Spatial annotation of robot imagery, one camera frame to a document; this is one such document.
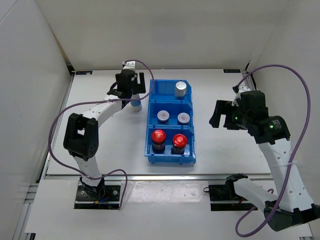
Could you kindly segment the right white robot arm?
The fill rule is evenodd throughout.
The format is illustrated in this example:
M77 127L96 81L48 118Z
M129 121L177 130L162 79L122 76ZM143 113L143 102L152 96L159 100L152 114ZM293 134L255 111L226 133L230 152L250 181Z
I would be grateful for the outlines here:
M268 225L276 232L319 219L320 207L308 194L293 163L288 126L281 116L269 115L265 94L249 90L238 93L233 101L217 100L209 124L218 128L222 115L225 116L224 128L246 130L254 138L267 161L278 193L270 193L247 175L238 173L226 178L226 197L248 200L263 212Z

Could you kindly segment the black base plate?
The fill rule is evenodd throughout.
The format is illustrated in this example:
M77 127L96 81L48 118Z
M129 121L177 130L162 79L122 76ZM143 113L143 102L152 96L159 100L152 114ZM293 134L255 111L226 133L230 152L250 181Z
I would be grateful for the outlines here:
M248 211L254 207L241 196L231 196L223 184L212 184L203 188L209 194L210 210L212 212Z
M121 186L106 184L102 196L92 197L78 184L74 200L74 209L78 210L118 210L121 199Z

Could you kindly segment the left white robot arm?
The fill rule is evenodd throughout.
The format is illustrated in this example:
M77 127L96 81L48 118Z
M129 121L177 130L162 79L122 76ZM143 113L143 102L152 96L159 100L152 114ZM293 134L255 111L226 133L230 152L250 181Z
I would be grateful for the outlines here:
M99 171L96 152L99 148L99 128L113 114L121 111L139 94L146 92L144 73L123 69L115 75L115 82L102 103L96 104L84 113L72 113L68 117L63 147L75 159L82 172L80 182L93 200L105 197L104 178Z

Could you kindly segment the small white-lid jar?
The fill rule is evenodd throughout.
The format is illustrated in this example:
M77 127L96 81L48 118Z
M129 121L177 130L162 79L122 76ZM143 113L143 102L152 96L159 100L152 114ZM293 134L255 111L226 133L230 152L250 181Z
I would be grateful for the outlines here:
M161 125L167 125L170 122L170 114L166 110L160 110L157 113L157 121Z
M190 115L186 112L181 112L177 116L177 122L179 125L188 125L190 122Z

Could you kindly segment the front aluminium rail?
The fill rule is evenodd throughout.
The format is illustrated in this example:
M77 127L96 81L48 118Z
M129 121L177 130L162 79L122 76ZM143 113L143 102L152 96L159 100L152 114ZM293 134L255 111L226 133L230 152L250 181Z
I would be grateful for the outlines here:
M230 174L183 174L183 175L156 175L156 174L129 174L129 181L224 181ZM267 181L273 180L273 177L269 173L263 174L248 174L247 175L253 181ZM47 174L43 177L44 180L79 180L80 175L50 175ZM106 176L105 179L109 181L125 180L123 174L112 174Z

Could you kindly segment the tall silver-capped bottle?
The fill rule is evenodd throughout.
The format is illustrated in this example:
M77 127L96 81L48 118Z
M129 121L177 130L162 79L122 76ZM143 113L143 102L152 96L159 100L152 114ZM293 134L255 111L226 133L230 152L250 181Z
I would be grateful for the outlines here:
M184 81L178 81L175 84L174 96L176 98L183 98L187 92L187 84Z
M142 109L142 103L139 94L132 95L130 105L131 109L135 112L139 112Z

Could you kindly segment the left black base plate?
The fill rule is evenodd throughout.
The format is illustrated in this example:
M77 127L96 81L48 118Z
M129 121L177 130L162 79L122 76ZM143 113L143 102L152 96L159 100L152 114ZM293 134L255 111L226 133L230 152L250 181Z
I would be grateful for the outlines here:
M74 200L74 209L78 210L118 210L121 199L121 186L106 184L102 196L92 197L78 184Z

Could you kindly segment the left aluminium rail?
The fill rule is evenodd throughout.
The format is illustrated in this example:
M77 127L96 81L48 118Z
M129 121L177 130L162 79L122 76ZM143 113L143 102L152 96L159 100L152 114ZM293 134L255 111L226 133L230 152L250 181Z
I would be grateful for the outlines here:
M69 98L70 91L72 88L74 77L75 77L75 72L72 71L70 81L68 83L66 92L63 97L63 102L62 102L61 108L58 111L57 116L53 119L53 122L50 126L49 135L48 135L48 142L47 142L48 152L47 152L47 156L45 158L45 162L44 162L42 170L41 170L41 175L39 177L40 179L45 179L46 176L48 175L47 171L50 166L51 159L52 159L53 145L55 144L55 141L57 139L57 134L58 134L57 132L59 131L59 127L61 124L61 120L59 120L59 118L64 114L63 111L67 107L67 102L68 102L68 98Z

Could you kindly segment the blue three-compartment plastic bin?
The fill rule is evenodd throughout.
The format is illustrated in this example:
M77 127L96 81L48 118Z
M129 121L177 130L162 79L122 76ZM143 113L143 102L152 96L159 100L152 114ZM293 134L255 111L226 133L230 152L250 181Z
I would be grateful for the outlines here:
M175 97L175 85L183 81L187 84L184 97ZM144 155L152 164L195 164L195 131L193 123L192 87L186 80L156 79L150 81L151 93L148 99L148 111L146 120L146 137ZM159 124L157 113L160 110L169 112L169 124ZM188 125L180 125L177 121L179 113L187 113L190 116ZM166 134L165 148L163 151L155 151L152 147L152 132L163 130ZM187 137L187 145L183 154L172 154L172 140L176 134L184 134Z

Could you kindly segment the red-lid sauce jar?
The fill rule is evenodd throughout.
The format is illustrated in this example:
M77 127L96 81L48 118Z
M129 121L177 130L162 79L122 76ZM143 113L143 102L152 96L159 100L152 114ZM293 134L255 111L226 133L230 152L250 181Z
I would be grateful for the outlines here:
M182 155L185 151L185 147L187 143L188 143L188 139L184 134L182 133L175 134L172 138L172 148L171 148L172 154Z
M156 129L151 134L152 148L161 152L165 149L166 133L161 129Z

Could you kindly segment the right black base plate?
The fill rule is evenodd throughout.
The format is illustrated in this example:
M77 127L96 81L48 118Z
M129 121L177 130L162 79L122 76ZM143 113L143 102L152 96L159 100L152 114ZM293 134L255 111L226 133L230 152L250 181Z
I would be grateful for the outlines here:
M241 196L231 196L223 184L212 184L203 188L209 194L210 210L212 212L248 211L254 207Z

